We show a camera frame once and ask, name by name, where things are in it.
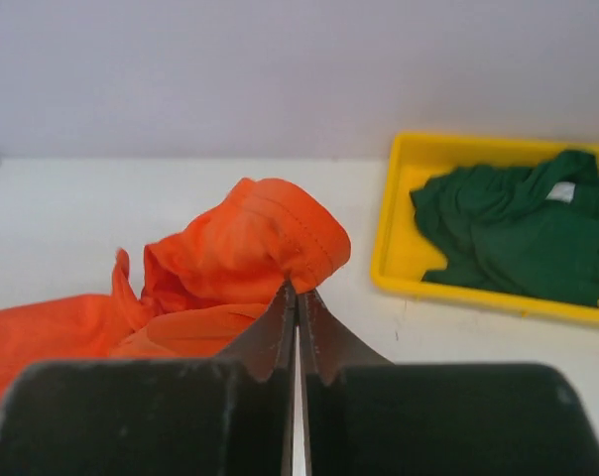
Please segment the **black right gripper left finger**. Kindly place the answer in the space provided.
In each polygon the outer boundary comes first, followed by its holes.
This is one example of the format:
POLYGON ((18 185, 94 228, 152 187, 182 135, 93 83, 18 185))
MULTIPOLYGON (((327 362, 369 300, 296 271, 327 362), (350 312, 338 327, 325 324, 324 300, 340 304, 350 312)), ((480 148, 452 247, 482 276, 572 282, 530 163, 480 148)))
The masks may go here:
POLYGON ((206 359, 48 361, 0 402, 0 475, 286 475, 296 294, 206 359))

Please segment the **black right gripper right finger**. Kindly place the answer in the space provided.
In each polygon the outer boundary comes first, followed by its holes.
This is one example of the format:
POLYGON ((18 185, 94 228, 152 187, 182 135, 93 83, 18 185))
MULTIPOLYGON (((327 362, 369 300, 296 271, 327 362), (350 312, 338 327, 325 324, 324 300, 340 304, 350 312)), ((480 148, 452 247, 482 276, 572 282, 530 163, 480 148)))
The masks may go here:
POLYGON ((310 475, 599 475, 571 385, 537 363, 395 364, 297 298, 310 475))

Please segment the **orange t shirt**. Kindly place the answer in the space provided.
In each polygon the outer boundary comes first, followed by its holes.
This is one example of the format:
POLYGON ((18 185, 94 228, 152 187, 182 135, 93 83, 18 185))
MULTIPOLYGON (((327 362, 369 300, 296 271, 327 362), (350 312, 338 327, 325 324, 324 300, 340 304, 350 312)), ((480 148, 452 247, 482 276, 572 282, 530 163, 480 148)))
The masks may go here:
POLYGON ((278 289, 314 290, 350 258, 340 223, 280 179, 240 179, 217 206, 144 250, 144 286, 119 250, 107 295, 0 310, 0 399, 28 365, 52 359, 209 357, 267 309, 278 289))

